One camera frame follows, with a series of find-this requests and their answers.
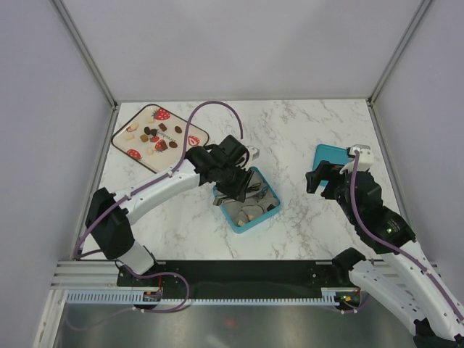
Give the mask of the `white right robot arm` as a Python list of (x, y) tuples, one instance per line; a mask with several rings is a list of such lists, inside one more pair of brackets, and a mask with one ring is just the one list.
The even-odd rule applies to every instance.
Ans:
[(387, 263), (406, 285), (384, 278), (362, 253), (348, 248), (336, 255), (331, 277), (374, 297), (413, 335), (417, 347), (462, 347), (463, 305), (446, 289), (406, 221), (384, 206), (382, 190), (369, 171), (351, 173), (322, 161), (306, 173), (307, 193), (326, 182), (321, 196), (340, 206), (361, 241)]

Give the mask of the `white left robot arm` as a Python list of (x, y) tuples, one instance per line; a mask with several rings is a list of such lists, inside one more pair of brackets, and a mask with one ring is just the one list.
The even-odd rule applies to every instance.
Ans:
[(86, 217), (86, 235), (92, 236), (107, 260), (119, 260), (143, 286), (157, 281), (154, 257), (135, 240), (132, 225), (167, 200), (206, 183), (214, 183), (225, 199), (243, 202), (260, 155), (233, 136), (220, 144), (195, 146), (184, 151), (180, 162), (116, 193), (101, 188), (94, 193)]

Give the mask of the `metal tongs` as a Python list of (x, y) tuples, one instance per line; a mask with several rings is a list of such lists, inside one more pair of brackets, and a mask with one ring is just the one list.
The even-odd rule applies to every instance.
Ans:
[(230, 202), (241, 202), (243, 203), (248, 198), (256, 198), (263, 196), (268, 190), (268, 185), (264, 183), (253, 184), (239, 194), (224, 194), (219, 192), (216, 187), (213, 188), (214, 199), (212, 204), (216, 207)]

